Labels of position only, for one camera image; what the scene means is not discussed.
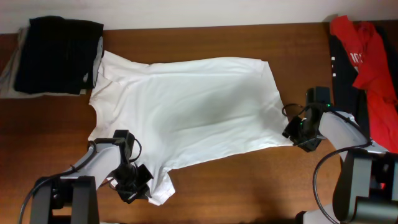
red garment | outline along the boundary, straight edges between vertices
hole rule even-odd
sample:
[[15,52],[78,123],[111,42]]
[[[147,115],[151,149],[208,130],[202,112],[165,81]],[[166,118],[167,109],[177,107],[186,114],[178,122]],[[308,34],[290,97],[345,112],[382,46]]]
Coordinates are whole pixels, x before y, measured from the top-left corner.
[[380,35],[373,24],[361,22],[354,26],[347,16],[331,22],[330,34],[340,39],[351,63],[358,67],[353,86],[366,90],[371,137],[398,153],[398,101]]

gray cloth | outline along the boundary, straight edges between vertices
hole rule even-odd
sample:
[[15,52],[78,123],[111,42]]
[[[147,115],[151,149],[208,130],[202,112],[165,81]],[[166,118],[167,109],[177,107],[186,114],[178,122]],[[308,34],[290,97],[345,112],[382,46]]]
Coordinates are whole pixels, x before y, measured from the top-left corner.
[[[19,68],[19,61],[21,59],[21,52],[22,48],[25,43],[27,31],[29,28],[22,28],[19,30],[18,35],[18,46],[15,49],[14,53],[11,56],[10,61],[8,61],[5,69],[3,70],[2,74],[0,75],[0,98],[35,98],[40,96],[77,96],[68,93],[35,93],[35,94],[28,94],[19,91],[15,91],[14,84],[16,75]],[[86,90],[80,91],[81,95],[86,94]]]

brown tabletop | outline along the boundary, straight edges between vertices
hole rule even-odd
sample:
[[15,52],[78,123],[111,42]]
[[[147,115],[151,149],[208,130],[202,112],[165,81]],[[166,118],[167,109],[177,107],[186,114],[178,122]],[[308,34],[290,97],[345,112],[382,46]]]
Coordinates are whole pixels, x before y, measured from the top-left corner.
[[[379,24],[398,46],[398,22]],[[269,62],[283,103],[304,104],[308,88],[331,88],[327,33],[327,24],[109,30],[104,32],[104,48],[140,63],[258,58]],[[0,35],[1,70],[16,44],[16,35]],[[16,222],[23,198],[39,177],[61,172],[85,154],[87,137],[96,125],[89,97],[0,100],[1,223]],[[98,190],[100,220],[249,223],[293,218],[302,210],[317,209],[313,170],[332,150],[328,141],[312,153],[275,147],[173,170],[170,176],[177,192],[159,207],[143,200],[128,205],[103,187]],[[320,171],[318,186],[324,204],[331,202],[339,171],[338,157]]]

